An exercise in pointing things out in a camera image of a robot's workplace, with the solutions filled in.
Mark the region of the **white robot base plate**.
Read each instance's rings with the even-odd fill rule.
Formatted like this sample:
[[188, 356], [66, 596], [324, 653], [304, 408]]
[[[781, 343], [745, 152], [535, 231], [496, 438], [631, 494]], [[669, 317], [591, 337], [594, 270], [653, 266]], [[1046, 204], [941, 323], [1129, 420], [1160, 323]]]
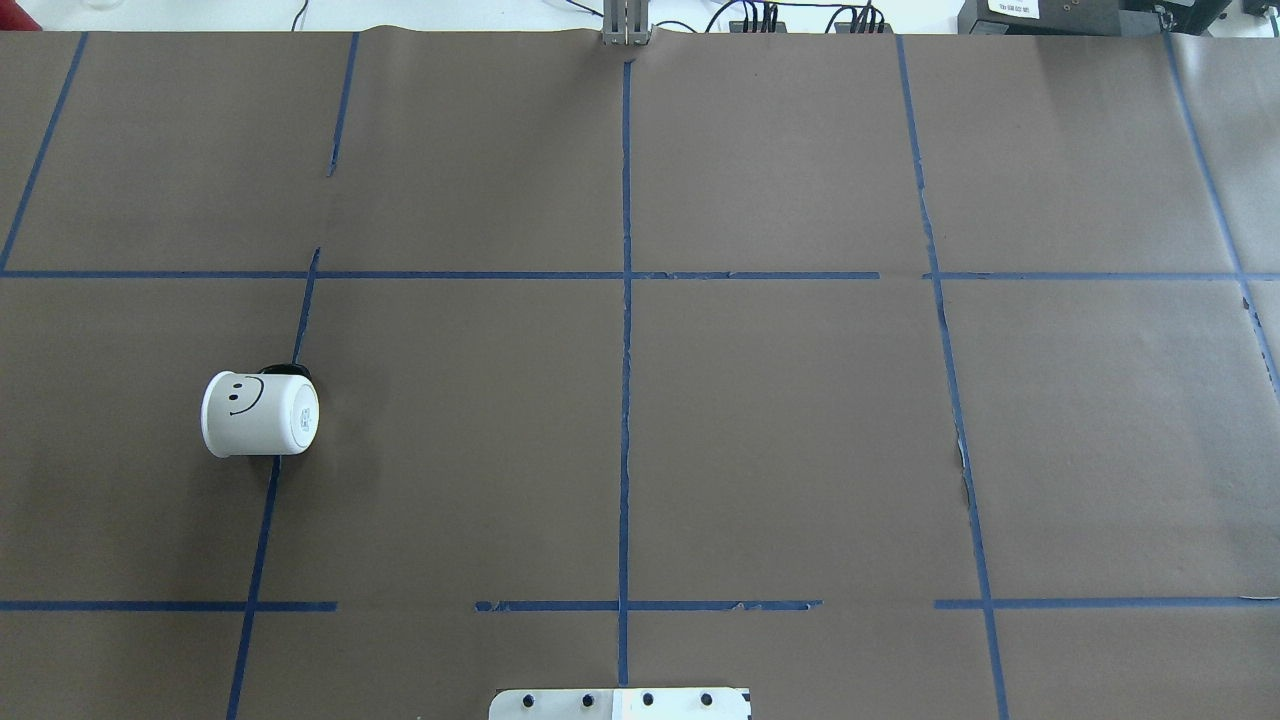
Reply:
[[732, 687], [509, 689], [489, 719], [751, 719], [750, 692]]

